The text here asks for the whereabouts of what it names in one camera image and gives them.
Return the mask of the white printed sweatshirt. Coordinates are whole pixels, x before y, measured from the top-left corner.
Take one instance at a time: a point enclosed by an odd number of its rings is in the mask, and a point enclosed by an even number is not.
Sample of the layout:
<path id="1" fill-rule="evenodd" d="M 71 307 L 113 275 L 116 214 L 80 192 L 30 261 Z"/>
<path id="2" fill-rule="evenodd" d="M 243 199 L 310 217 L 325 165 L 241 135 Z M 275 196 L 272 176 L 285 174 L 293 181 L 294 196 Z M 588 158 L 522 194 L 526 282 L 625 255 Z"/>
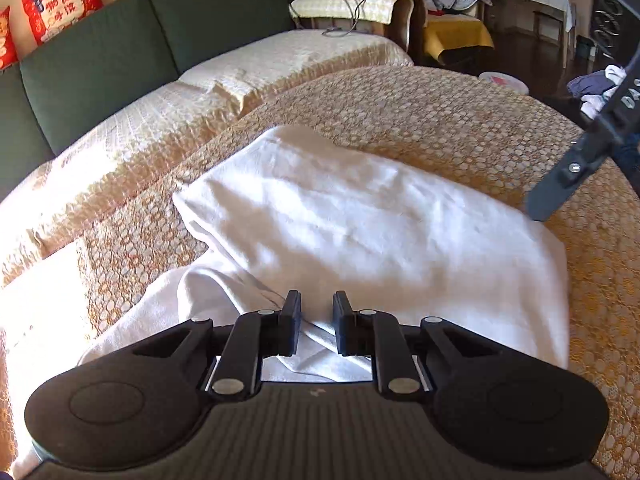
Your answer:
<path id="1" fill-rule="evenodd" d="M 331 298 L 413 324 L 436 315 L 557 366 L 570 357 L 564 245 L 541 223 L 464 185 L 340 148 L 296 126 L 265 131 L 172 196 L 206 249 L 160 275 L 86 350 L 84 361 L 187 320 L 234 322 L 303 299 L 295 356 L 278 382 L 366 379 L 342 358 Z"/>

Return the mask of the clothes pile on chair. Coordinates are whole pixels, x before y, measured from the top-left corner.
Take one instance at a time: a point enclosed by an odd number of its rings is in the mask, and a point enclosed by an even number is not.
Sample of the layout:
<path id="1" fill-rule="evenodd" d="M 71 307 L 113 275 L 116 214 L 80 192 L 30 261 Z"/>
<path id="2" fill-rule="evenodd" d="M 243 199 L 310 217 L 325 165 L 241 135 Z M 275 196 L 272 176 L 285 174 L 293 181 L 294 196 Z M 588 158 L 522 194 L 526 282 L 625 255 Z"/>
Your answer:
<path id="1" fill-rule="evenodd" d="M 639 69 L 610 64 L 604 70 L 578 76 L 567 85 L 568 112 L 574 124 L 585 127 L 605 110 L 608 104 L 620 104 L 616 115 L 639 110 Z"/>

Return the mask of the round table lace cloth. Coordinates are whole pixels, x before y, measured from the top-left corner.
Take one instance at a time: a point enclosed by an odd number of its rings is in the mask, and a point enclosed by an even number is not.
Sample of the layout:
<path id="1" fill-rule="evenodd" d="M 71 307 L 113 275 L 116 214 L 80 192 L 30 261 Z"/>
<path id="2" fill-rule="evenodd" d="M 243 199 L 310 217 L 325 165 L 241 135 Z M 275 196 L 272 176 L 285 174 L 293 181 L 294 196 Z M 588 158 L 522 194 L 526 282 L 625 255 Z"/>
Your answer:
<path id="1" fill-rule="evenodd" d="M 1 281 L 1 466 L 17 456 L 18 400 L 41 334 L 67 336 L 52 360 L 73 363 L 165 271 L 204 252 L 171 203 L 175 191 L 279 124 L 399 160 L 518 206 L 578 128 L 544 104 L 473 77 L 370 67 L 300 84 L 255 108 L 124 206 L 9 284 Z M 639 474 L 639 201 L 605 165 L 549 223 L 570 270 L 570 368 L 611 410 L 597 464 Z"/>

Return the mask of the green sofa with lace cover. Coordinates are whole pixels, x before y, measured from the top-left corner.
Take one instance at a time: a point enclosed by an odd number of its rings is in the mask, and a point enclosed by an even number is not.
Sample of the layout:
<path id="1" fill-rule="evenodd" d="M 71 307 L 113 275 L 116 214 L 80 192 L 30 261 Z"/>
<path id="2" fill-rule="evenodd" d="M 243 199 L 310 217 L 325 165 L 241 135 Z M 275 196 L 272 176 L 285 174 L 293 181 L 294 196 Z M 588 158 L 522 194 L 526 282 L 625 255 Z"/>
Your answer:
<path id="1" fill-rule="evenodd" d="M 294 25 L 286 0 L 116 0 L 1 73 L 1 281 L 81 237 L 275 96 L 407 66 Z"/>

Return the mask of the red rabbit cushion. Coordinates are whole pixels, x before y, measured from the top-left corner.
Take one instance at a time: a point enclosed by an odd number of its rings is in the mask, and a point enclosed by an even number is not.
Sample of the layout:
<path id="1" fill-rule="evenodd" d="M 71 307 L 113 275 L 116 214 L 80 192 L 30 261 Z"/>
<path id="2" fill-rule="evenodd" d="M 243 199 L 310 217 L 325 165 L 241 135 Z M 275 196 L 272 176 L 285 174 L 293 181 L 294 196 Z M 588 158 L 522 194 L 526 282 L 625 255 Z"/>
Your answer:
<path id="1" fill-rule="evenodd" d="M 17 50 L 10 27 L 10 8 L 7 6 L 0 13 L 0 68 L 4 70 L 17 62 Z"/>

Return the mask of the red text cushion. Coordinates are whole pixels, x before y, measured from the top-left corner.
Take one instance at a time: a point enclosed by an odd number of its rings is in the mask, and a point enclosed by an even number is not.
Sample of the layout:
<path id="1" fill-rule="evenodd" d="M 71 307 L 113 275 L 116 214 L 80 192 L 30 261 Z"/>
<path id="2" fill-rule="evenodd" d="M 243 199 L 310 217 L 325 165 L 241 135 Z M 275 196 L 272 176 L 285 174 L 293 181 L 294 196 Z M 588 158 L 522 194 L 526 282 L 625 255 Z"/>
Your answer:
<path id="1" fill-rule="evenodd" d="M 36 44 L 41 46 L 62 30 L 103 8 L 102 0 L 22 0 Z"/>

